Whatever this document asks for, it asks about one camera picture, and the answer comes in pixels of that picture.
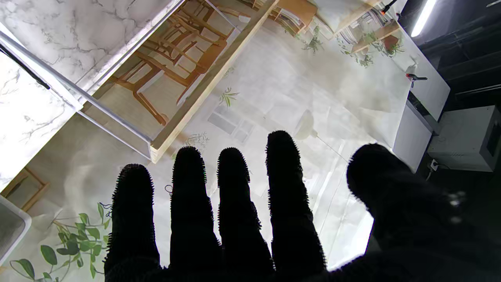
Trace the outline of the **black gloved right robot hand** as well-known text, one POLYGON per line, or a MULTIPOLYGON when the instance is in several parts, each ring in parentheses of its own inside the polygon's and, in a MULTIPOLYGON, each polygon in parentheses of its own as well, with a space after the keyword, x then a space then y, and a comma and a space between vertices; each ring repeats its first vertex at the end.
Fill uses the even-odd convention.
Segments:
POLYGON ((112 196, 106 282, 499 282, 500 245, 461 216, 442 190, 377 143, 348 163, 350 192, 374 219, 379 251, 328 271, 303 182, 299 151, 285 131, 266 146, 272 244, 249 194, 249 171, 236 148, 218 159, 221 239, 214 233, 202 155, 177 152, 171 196, 170 264, 164 268, 153 222, 153 181, 126 165, 112 196))

